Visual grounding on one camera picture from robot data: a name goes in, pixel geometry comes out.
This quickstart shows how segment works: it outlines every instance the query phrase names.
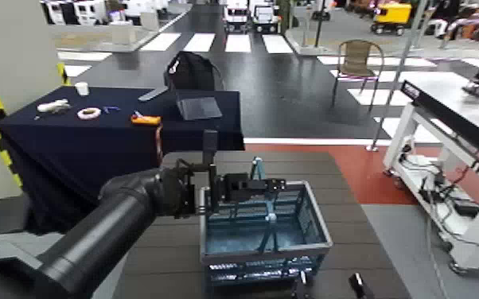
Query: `navy blue tablecloth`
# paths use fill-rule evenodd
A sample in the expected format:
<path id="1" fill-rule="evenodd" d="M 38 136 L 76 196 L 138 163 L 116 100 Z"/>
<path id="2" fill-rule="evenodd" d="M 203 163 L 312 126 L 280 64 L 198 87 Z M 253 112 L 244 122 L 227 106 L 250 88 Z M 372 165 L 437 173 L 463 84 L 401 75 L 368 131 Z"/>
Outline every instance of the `navy blue tablecloth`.
<path id="1" fill-rule="evenodd" d="M 219 150 L 244 150 L 237 91 L 181 91 L 182 98 L 213 96 L 222 118 L 184 121 L 175 96 L 165 93 L 146 103 L 137 98 L 150 89 L 90 87 L 81 97 L 60 87 L 0 122 L 2 139 L 32 200 L 38 232 L 67 231 L 98 204 L 100 187 L 112 177 L 159 166 L 156 127 L 130 122 L 134 110 L 162 116 L 163 153 L 202 150 L 205 129 L 219 131 Z M 68 99 L 64 115 L 34 120 L 37 105 Z M 93 120 L 80 120 L 86 107 L 119 107 Z"/>

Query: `blue plastic basket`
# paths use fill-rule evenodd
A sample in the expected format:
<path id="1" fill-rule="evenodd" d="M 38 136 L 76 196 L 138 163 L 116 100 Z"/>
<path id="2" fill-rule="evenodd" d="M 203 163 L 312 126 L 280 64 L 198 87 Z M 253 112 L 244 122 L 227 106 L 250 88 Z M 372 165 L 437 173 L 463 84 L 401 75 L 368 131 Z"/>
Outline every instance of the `blue plastic basket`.
<path id="1" fill-rule="evenodd" d="M 209 201 L 208 188 L 200 201 Z M 306 181 L 287 182 L 276 198 L 222 204 L 219 213 L 201 216 L 201 263 L 213 286 L 314 276 L 331 246 Z"/>

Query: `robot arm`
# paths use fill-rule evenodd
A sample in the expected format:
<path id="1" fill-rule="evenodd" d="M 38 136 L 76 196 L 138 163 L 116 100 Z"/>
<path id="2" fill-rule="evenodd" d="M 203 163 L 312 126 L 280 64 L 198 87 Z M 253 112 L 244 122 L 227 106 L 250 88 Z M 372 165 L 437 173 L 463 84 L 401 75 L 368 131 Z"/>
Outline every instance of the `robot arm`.
<path id="1" fill-rule="evenodd" d="M 217 176 L 216 132 L 205 132 L 204 140 L 201 164 L 179 160 L 173 169 L 109 180 L 101 189 L 99 207 L 43 254 L 35 257 L 10 243 L 0 244 L 0 298 L 89 299 L 157 216 L 218 212 L 221 201 L 244 201 L 286 188 L 282 179 L 252 180 L 254 171 L 251 177 Z M 190 182 L 197 172 L 208 173 L 211 186 L 210 201 L 198 209 Z"/>

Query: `gray table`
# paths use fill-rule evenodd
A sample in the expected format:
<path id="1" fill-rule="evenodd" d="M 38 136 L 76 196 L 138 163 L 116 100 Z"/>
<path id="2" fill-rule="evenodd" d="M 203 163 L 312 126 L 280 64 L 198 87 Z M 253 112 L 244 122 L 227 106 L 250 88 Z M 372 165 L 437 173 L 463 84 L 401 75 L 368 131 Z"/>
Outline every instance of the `gray table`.
<path id="1" fill-rule="evenodd" d="M 438 82 L 423 78 L 405 81 L 401 90 L 413 99 L 413 103 L 404 108 L 395 136 L 384 157 L 386 169 L 395 170 L 399 174 L 437 224 L 440 237 L 453 245 L 450 268 L 458 274 L 479 268 L 479 213 L 475 218 L 459 215 L 454 210 L 453 203 L 448 200 L 431 207 L 428 200 L 420 194 L 423 180 L 432 182 L 431 175 L 416 164 L 427 165 L 432 159 L 408 154 L 407 160 L 414 161 L 409 167 L 399 157 L 406 136 L 413 134 L 418 125 L 421 125 L 443 144 L 440 160 L 446 160 L 450 155 L 457 156 L 479 175 L 479 99 L 462 90 L 467 83 L 468 80 L 464 79 Z M 444 122 L 453 133 L 446 133 L 436 126 L 431 121 L 432 118 Z M 429 188 L 432 187 L 426 184 L 425 189 Z"/>
<path id="2" fill-rule="evenodd" d="M 309 181 L 334 245 L 311 289 L 317 299 L 354 299 L 348 277 L 361 272 L 378 299 L 409 298 L 361 206 L 353 198 L 334 159 L 326 153 L 218 152 L 218 173 L 248 172 L 252 158 L 260 156 L 269 177 Z M 177 158 L 200 162 L 201 153 L 170 153 L 163 165 Z M 207 176 L 193 179 L 197 189 Z M 199 252 L 199 217 L 161 218 L 130 251 L 116 298 L 206 298 Z M 220 289 L 215 298 L 288 298 L 290 285 L 265 284 Z"/>

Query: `yellow vehicle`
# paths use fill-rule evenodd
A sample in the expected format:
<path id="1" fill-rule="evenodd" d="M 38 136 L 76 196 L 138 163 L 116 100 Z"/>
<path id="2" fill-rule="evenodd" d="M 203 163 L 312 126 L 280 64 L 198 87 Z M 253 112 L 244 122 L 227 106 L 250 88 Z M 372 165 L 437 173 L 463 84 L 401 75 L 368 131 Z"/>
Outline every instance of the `yellow vehicle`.
<path id="1" fill-rule="evenodd" d="M 375 9 L 375 18 L 371 27 L 375 34 L 382 34 L 390 31 L 399 36 L 405 32 L 405 25 L 411 16 L 412 6 L 410 4 L 386 3 L 380 4 Z"/>

